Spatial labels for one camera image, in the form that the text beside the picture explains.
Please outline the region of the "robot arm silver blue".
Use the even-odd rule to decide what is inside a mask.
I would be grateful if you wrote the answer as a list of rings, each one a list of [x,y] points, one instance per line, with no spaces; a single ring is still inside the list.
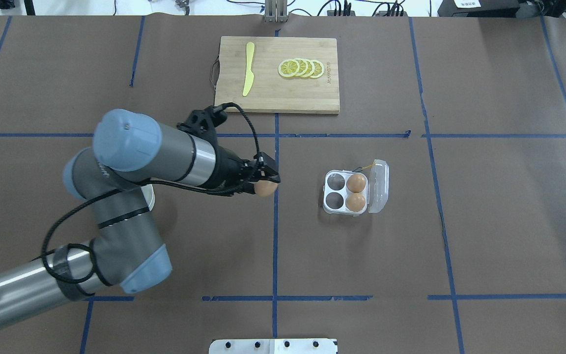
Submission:
[[[39,256],[0,274],[0,330],[119,285],[128,294],[166,280],[172,266],[143,188],[161,184],[211,196],[269,196],[281,182],[253,123],[255,154],[243,159],[220,146],[216,128],[235,103],[193,110],[169,127],[124,109],[107,112],[92,145],[63,170],[81,200],[52,224]]]

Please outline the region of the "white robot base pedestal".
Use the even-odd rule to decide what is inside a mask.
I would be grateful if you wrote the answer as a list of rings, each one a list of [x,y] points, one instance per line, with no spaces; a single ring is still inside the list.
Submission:
[[[330,338],[214,340],[209,354],[337,354],[338,342]]]

